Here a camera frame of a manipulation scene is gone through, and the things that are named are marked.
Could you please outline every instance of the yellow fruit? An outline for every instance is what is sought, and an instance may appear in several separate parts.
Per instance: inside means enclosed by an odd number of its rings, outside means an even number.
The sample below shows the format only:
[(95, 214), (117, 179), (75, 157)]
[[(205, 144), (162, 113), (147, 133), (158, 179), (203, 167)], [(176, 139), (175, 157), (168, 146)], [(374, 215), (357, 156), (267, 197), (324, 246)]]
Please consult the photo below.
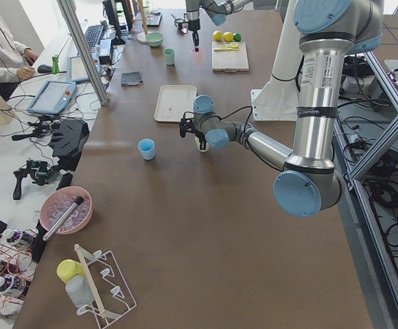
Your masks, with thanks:
[(234, 38), (234, 35), (233, 35), (232, 32), (225, 32), (225, 33), (224, 33), (224, 40), (225, 40), (226, 42), (231, 42), (231, 41), (233, 41), (233, 38)]
[(222, 39), (222, 32), (221, 31), (214, 31), (213, 40), (219, 42), (219, 41), (221, 41), (221, 39)]

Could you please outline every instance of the lime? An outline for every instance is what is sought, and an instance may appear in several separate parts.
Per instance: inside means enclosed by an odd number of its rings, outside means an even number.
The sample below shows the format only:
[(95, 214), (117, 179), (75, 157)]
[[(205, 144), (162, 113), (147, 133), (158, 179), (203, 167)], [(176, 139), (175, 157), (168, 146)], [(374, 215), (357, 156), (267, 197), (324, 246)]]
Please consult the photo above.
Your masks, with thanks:
[(224, 40), (226, 42), (231, 42), (233, 41), (233, 33), (232, 32), (225, 32), (224, 33)]
[(214, 31), (213, 32), (213, 40), (219, 42), (219, 41), (221, 41), (221, 39), (222, 39), (222, 32)]
[(234, 41), (236, 42), (240, 42), (242, 41), (242, 36), (240, 35), (240, 33), (234, 33)]

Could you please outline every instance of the black mouse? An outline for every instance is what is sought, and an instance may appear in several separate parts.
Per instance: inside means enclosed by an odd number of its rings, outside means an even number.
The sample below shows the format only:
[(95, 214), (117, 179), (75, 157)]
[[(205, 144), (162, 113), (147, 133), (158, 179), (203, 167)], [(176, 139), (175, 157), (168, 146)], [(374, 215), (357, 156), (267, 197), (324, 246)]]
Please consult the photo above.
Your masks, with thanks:
[(37, 68), (37, 71), (39, 73), (51, 73), (53, 71), (53, 67), (46, 64), (41, 64)]

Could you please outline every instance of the green bowl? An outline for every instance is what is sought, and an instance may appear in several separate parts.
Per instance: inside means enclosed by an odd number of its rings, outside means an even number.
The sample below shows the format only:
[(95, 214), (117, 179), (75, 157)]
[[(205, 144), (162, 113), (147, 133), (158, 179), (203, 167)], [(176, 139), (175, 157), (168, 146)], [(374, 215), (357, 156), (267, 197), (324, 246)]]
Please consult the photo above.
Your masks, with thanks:
[(163, 44), (164, 35), (160, 32), (149, 32), (145, 36), (145, 41), (151, 47), (159, 47)]

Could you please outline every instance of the pink bowl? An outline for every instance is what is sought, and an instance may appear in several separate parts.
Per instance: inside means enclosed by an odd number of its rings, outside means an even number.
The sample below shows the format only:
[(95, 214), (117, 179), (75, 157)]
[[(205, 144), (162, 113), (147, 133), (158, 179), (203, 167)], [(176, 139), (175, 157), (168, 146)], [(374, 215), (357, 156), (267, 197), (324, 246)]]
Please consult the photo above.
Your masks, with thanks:
[(58, 200), (63, 197), (63, 195), (66, 195), (67, 197), (71, 198), (74, 197), (75, 195), (79, 195), (80, 197), (84, 198), (84, 202), (89, 201), (89, 211), (86, 214), (85, 218), (79, 224), (76, 226), (71, 227), (69, 230), (63, 230), (60, 231), (60, 229), (57, 231), (57, 234), (72, 234), (77, 231), (80, 231), (82, 228), (84, 228), (89, 220), (91, 220), (92, 212), (93, 212), (93, 205), (92, 205), (92, 198), (91, 195), (88, 193), (87, 190), (85, 190), (82, 187), (78, 186), (68, 186), (61, 188), (60, 190), (54, 192), (51, 194), (48, 199), (45, 200), (45, 202), (42, 205), (42, 208), (40, 210), (40, 224), (43, 226), (44, 229), (49, 230), (52, 227), (51, 221), (49, 221), (49, 215), (50, 215), (50, 209), (55, 207), (56, 204), (58, 203)]

